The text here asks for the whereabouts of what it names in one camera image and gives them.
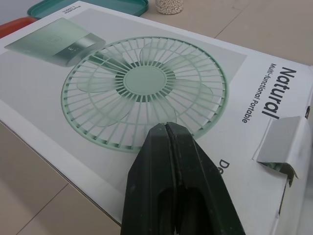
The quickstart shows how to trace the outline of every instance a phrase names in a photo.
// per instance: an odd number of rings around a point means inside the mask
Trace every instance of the black clamp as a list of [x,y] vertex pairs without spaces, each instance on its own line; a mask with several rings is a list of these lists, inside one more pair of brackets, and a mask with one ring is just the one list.
[[244,235],[217,167],[189,131],[153,127],[128,173],[121,235]]

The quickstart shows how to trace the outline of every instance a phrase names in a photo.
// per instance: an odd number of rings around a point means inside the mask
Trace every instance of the white box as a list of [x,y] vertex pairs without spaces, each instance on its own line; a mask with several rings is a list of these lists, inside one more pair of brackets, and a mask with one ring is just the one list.
[[[60,18],[81,28],[62,29],[61,34],[59,28],[49,28],[44,36],[38,34],[38,29],[47,29],[46,25]],[[116,49],[115,54],[106,55],[122,55],[117,57],[118,71],[116,62],[105,55],[100,58],[102,67],[94,60],[90,62],[95,55],[92,50],[88,51],[88,60],[78,61],[76,66],[64,64],[64,58],[71,58],[71,51],[80,52],[87,44],[86,40],[72,40],[79,34],[76,30],[81,33],[79,39],[91,33],[105,40],[103,53]],[[34,49],[34,42],[38,46],[47,43],[51,48]],[[62,50],[54,44],[62,44]],[[140,56],[142,45],[145,49]],[[174,59],[179,54],[188,61],[185,66],[176,67],[182,63]],[[144,78],[150,79],[148,86],[147,80],[139,80],[139,73],[134,73],[144,66],[149,69],[140,73],[145,72]],[[162,70],[164,83],[155,83],[158,70]],[[193,70],[196,75],[182,76]],[[93,80],[88,76],[89,85],[85,86],[81,73],[91,71]],[[107,73],[113,78],[100,75]],[[118,222],[127,173],[139,150],[136,146],[143,144],[152,123],[168,118],[189,125],[197,143],[219,167],[247,235],[296,233],[312,143],[309,125],[313,115],[309,112],[313,73],[309,66],[79,1],[2,38],[0,75],[0,120]],[[106,93],[107,85],[98,87],[94,78],[108,78],[100,84],[108,83],[125,106],[118,111],[120,103],[99,108],[95,103],[102,101],[94,97]],[[166,91],[164,95],[150,96],[149,92],[159,86]],[[195,88],[198,98],[193,93]],[[126,101],[127,94],[132,99]],[[77,99],[80,95],[86,95],[85,101],[93,100],[94,107],[84,103],[83,111],[70,115],[82,108],[71,107],[81,102]],[[169,102],[159,101],[164,98]],[[101,119],[96,113],[80,120],[94,108],[101,112]],[[118,112],[125,115],[111,122],[112,116],[120,116]],[[107,114],[112,119],[100,124]],[[150,117],[146,129],[145,115]],[[129,120],[137,120],[138,127]]]

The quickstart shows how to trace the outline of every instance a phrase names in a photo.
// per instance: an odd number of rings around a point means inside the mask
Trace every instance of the fan blade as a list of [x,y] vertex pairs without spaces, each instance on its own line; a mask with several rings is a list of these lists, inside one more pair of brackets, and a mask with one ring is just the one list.
[[115,78],[90,78],[89,81],[85,78],[79,78],[77,88],[83,92],[107,92],[115,90],[121,84],[120,80]]
[[88,61],[92,62],[93,64],[100,65],[102,68],[113,73],[126,72],[132,68],[130,64],[124,59],[121,52],[97,52],[94,56],[89,57]]
[[148,43],[140,51],[140,62],[142,65],[150,64],[154,61],[157,53],[164,50],[165,43]]
[[122,120],[132,109],[135,100],[120,97],[117,101],[104,105],[90,114],[90,122],[99,127],[111,126]]
[[166,53],[172,53],[179,45],[175,43],[169,43],[168,41],[158,41],[154,43],[146,44],[140,51],[140,62],[142,65],[149,65],[154,61],[158,61],[161,58],[166,58]]
[[197,62],[199,62],[199,58],[196,55],[181,55],[169,60],[164,65],[174,71],[176,69],[192,68]]
[[176,112],[165,97],[150,101],[150,120],[152,123],[177,122]]
[[217,104],[212,103],[213,92],[206,85],[196,81],[175,79],[173,90],[177,90],[188,100],[195,102],[188,114],[194,119],[188,123],[189,129],[197,130],[204,125],[212,116],[212,110],[217,109]]
[[177,87],[191,100],[198,99],[196,104],[200,104],[208,108],[214,107],[214,104],[212,104],[213,92],[206,85],[186,79],[173,79],[173,83],[174,89]]

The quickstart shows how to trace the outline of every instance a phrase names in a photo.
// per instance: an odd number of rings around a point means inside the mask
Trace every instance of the green tray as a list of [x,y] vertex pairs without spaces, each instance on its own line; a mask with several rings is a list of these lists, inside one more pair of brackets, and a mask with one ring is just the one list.
[[[134,16],[140,16],[148,10],[148,0],[84,0],[84,1]],[[41,19],[75,2],[76,0],[44,0],[29,8],[27,14],[36,19]]]

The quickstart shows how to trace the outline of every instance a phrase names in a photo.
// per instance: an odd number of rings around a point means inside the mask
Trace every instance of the fan hub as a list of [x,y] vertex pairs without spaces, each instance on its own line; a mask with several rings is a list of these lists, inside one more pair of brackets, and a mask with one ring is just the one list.
[[133,68],[123,79],[125,88],[138,95],[150,95],[159,92],[166,84],[165,73],[152,66]]

